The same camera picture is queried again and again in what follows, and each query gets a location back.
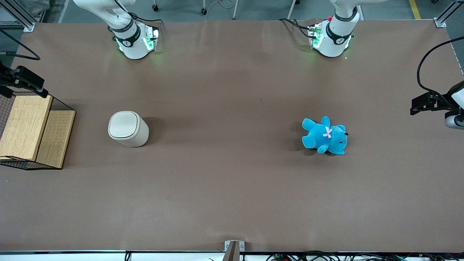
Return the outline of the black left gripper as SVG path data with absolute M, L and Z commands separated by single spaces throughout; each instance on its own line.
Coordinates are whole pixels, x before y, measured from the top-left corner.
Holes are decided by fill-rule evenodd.
M 451 92 L 439 94 L 436 91 L 429 91 L 411 100 L 410 115 L 414 116 L 421 111 L 453 111 L 453 100 Z

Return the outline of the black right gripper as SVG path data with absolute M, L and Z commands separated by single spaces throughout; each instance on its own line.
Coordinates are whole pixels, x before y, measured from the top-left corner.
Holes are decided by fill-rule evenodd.
M 14 71 L 13 78 L 10 68 L 0 62 L 0 94 L 7 99 L 11 99 L 14 91 L 10 87 L 28 89 L 43 99 L 48 97 L 48 91 L 44 88 L 45 80 L 25 66 L 18 66 Z

